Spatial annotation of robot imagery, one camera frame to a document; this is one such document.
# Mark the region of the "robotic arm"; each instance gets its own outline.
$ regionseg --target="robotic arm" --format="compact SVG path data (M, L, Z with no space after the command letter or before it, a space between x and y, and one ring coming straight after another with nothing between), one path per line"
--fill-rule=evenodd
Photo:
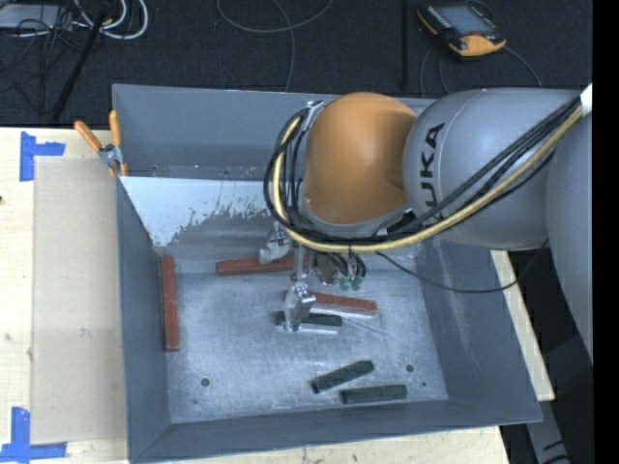
M582 312L579 305L591 304L591 109L591 85L581 94L460 92L419 117L390 97L344 95L287 123L265 198L299 248L348 264L439 233L490 249L549 240L566 298ZM305 170L297 178L304 137ZM590 345L590 325L581 330Z

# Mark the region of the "black cable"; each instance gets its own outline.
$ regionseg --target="black cable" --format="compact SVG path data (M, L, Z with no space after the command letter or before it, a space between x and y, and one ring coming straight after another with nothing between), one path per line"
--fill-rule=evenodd
M444 59L445 59L445 53L443 53L438 59L438 77L441 80L441 85L443 86L445 93L449 95L450 91L449 91L449 88L447 87L447 82L445 82L445 76L443 74L443 60Z
M81 72L84 64L86 63L88 54L93 45L95 44L95 39L99 36L99 32L101 30L101 27L103 26L103 20L105 19L105 16L107 15L107 12L109 11L109 8L111 7L113 1L114 0L103 0L102 7L97 15L97 20L95 20L95 25L93 26L93 29L88 36L88 41L86 42L84 49L82 50L79 58L77 59L77 63L75 64L74 69L72 70L69 78L67 79L65 86L60 92L60 97L58 98L58 101L53 108L52 120L55 122L58 122L60 120L60 115L65 109L65 105L67 104L69 96L74 89L79 73Z
M322 241L330 242L330 243L340 243L340 244L346 243L349 245L359 245L359 246L366 245L366 244L376 244L376 243L394 241L400 237L403 237L406 234L411 234L411 233L415 233L419 231L420 229L423 228L423 225L427 220L429 220L430 218L435 218L437 216L440 216L440 212L444 208L446 208L449 204L454 202L458 197L462 196L475 183L477 183L482 177L484 177L492 168L498 165L498 163L500 163L504 158L508 157L514 151L520 150L521 153L525 153L531 147L535 146L535 144L537 144L540 139L542 139L544 136L549 135L560 124L559 121L562 118L564 118L566 115L571 113L573 109L577 107L578 105L579 105L579 97L576 97L573 101L566 103L562 107L559 107L552 114L550 114L548 117L546 117L541 122L539 122L536 126L534 126L531 130L529 130L526 134L522 135L519 139L513 142L510 146L505 148L501 153L499 153L496 157L494 157L494 159L490 160L484 167L482 167L478 172L476 172L476 174L471 176L466 182L460 185L459 188L454 190L450 195L448 195L435 207L428 210L421 216L417 217L415 220L406 223L401 228L399 228L396 232L390 233L386 236L373 236L372 238L354 239L354 240L332 237L332 236L328 236L322 232L318 232L313 229L302 230L298 228L297 226L295 226L292 221L288 221L285 218L280 217L277 214L277 212L275 212L274 205L273 205L271 196L268 191L269 181L272 179L272 173L273 173L273 168L275 165L275 160L277 159L279 154L282 152L282 150L285 149L286 145L291 143L296 138L296 136L299 134L299 127L297 127L295 132L293 132L288 137L286 142L284 142L283 144L279 146L278 150L272 156L267 166L267 169L265 172L265 178L264 178L265 201L272 215L274 216L274 218L277 219L284 227L289 228L291 230L295 230L308 238L322 240ZM299 122L299 125L302 124L304 118L305 117L303 117L302 120ZM282 134L280 135L280 139L283 135L283 132L287 130L287 128L289 127L293 119L290 119L290 121L286 123L286 126L284 127L284 130L282 131ZM480 192L477 191L476 194L474 194L471 199L475 199L476 197L479 197L479 195L480 195Z
M426 97L426 92L424 91L424 71L426 70L427 58L430 53L434 50L434 45L431 44L429 48L426 50L424 54L424 58L422 59L422 65L419 68L419 92L422 98Z
M524 60L520 55L518 55L512 48L510 48L509 46L503 46L503 49L505 51L507 51L508 53L511 53L512 55L515 56L515 58L517 58L524 67L526 67L526 69L531 73L531 75L533 75L533 77L535 77L536 82L538 83L538 86L540 88L543 88L544 86L542 85L542 81L540 80L540 77L535 73L535 71L533 70L533 68L531 67L531 65Z
M282 33L282 32L289 32L290 33L290 65L288 66L288 76L286 78L286 82L285 82L285 86L283 91L287 92L290 89L290 83L292 81L292 74L294 71L294 64L295 64L295 54L296 54L296 44L295 44L295 38L294 38L294 29L301 27L301 26L305 26L306 24L309 24L315 20L317 20L319 17L321 17L324 13L326 13L329 8L331 7L331 5L333 4L334 0L329 0L329 2L327 2L327 4L316 14L314 14L312 17L307 18L301 22L297 22L296 24L292 24L290 22L290 18L288 17L288 14L286 13L285 9L280 5L280 2L278 2L277 0L270 0L271 3L273 3L273 5L275 5L278 10L280 11L281 15L283 16L284 20L286 21L286 26L285 27L277 27L277 28L253 28L253 27L248 27L248 26L243 26L241 24L238 24L237 22L233 21L232 19L230 19L221 9L221 0L216 0L216 6L217 6L217 10L220 13L221 17L223 17L223 19L230 25L241 29L243 31L249 31L250 33L258 33L258 34L275 34L275 33Z
M396 260L394 260L393 258L391 258L390 256L388 256L387 254L384 254L380 251L376 251L376 254L384 259L386 259L387 261L389 261L392 265L396 266L397 268L399 268L400 270L402 270L403 272L414 276L415 278L417 278L418 280L427 283L428 285L431 285L432 287L436 287L438 289L442 289L442 290L447 290L450 292L458 292L460 294L489 294L492 292L500 292L506 289L509 289L510 287L513 287L514 285L516 285L518 283L519 280L522 280L531 270L531 268L533 267L533 265L535 264L535 262L540 258L540 256L542 255L542 251L544 250L544 248L546 247L546 245L548 244L548 239L546 239L542 245L538 248L538 250L536 251L535 255L533 256L533 259L527 264L527 266L524 268L524 270L522 271L522 273L520 274L520 277L516 278L515 280L511 281L510 283L506 284L506 285L501 285L500 287L492 287L489 289L460 289L457 287L450 287L448 285L445 285L443 283L439 283L436 282L434 280L431 280L425 276L421 276L416 274L415 272L413 272L412 270L408 270L407 268L403 267L402 265L400 265L400 263L398 263Z

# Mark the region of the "dark background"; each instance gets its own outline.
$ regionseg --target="dark background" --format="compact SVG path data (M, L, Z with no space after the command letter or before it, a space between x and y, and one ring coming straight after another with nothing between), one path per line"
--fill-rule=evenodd
M61 5L68 16L74 11L72 0L14 1ZM94 18L102 1L79 3ZM538 87L539 82L580 90L592 81L593 0L477 0L493 15L513 53L465 63L436 46L415 16L424 2L465 0L219 1L220 10L218 0L145 0L146 33L130 41L98 37L58 120L52 110L89 31L75 27L20 38L15 29L0 30L0 125L70 127L80 119L106 129L113 83L438 98L479 87ZM143 22L137 1L128 2L131 28L119 26L118 33L134 32ZM111 13L118 12L116 2ZM309 22L292 34L257 33L235 27L221 12L254 30ZM535 251L510 256L518 272ZM549 251L541 252L520 286L546 361L570 341L575 348L568 358L584 366L569 379L553 376L549 366L557 392L551 405L571 461L593 462L593 368L582 359ZM525 426L504 427L502 433L513 464L536 462Z

